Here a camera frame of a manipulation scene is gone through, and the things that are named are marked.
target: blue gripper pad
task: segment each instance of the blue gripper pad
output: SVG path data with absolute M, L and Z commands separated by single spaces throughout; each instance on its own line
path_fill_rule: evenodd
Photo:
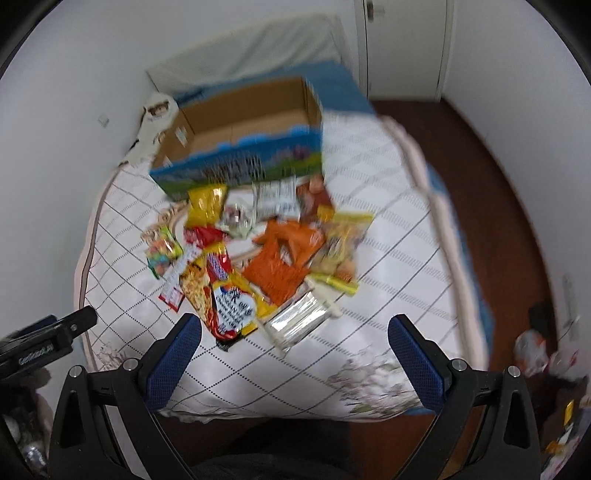
M 388 342 L 423 407 L 439 413 L 445 403 L 443 380 L 411 332 L 397 317 L 392 317 L 388 325 Z
M 170 341 L 168 348 L 147 377 L 144 403 L 151 413 L 164 408 L 170 400 L 201 343 L 201 332 L 199 317 L 191 315 L 181 331 Z

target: door handle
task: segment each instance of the door handle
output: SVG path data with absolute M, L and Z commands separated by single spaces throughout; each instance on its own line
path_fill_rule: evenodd
M 370 22 L 374 21 L 374 3 L 372 2 L 372 0 L 367 0 L 365 2 L 365 5 L 368 9 L 368 20 Z

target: door frame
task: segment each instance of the door frame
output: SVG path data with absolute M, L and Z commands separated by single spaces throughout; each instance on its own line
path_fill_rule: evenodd
M 446 0 L 445 33 L 443 36 L 443 52 L 435 94 L 436 101 L 441 100 L 449 67 L 449 59 L 452 53 L 455 23 L 454 2 L 455 0 Z M 359 88 L 365 96 L 368 96 L 368 44 L 365 28 L 365 0 L 353 0 L 353 7 L 355 9 L 355 25 L 357 26 L 357 50 L 359 52 Z

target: blue bed sheet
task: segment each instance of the blue bed sheet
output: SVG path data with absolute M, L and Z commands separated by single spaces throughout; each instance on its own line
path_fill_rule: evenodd
M 310 85 L 312 85 L 312 88 L 318 96 L 322 107 L 325 109 L 341 112 L 369 113 L 375 115 L 374 108 L 372 107 L 371 103 L 369 103 L 369 100 L 365 97 L 365 95 L 359 90 L 359 87 L 357 86 L 357 83 L 355 82 L 349 70 L 345 66 L 333 61 L 301 64 L 288 69 L 276 70 L 274 72 L 268 72 L 256 77 L 237 80 L 235 82 L 228 82 L 209 87 L 201 87 L 178 95 L 175 100 L 179 107 L 182 108 L 189 103 L 198 100 L 205 100 L 212 95 L 216 95 L 227 90 L 244 87 L 265 80 L 294 76 L 303 77 L 309 82 Z M 449 198 L 449 194 L 445 184 L 443 183 L 443 180 L 439 177 L 435 169 L 429 165 L 429 163 L 427 163 L 427 165 L 431 187 L 433 190 Z M 465 235 L 459 226 L 459 222 L 457 221 L 455 210 L 453 210 L 453 215 L 462 243 L 463 259 L 478 295 L 480 322 L 485 333 L 486 343 L 489 346 L 489 351 L 492 352 L 495 321 L 489 306 L 482 298 L 482 290 L 480 289 L 480 284 L 478 283 L 476 274 L 474 273 L 474 269 L 472 267 L 472 258 L 470 257 L 470 252 L 465 241 Z

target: orange snack bag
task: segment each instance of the orange snack bag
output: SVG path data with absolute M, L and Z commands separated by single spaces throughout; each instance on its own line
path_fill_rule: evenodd
M 258 285 L 275 305 L 282 305 L 296 294 L 309 272 L 305 267 L 286 264 L 281 259 L 277 239 L 271 238 L 243 270 L 242 276 Z
M 291 261 L 295 267 L 302 268 L 310 258 L 324 245 L 324 235 L 298 222 L 267 222 L 265 233 L 253 239 L 256 244 L 267 244 L 269 241 L 283 241 L 291 254 Z

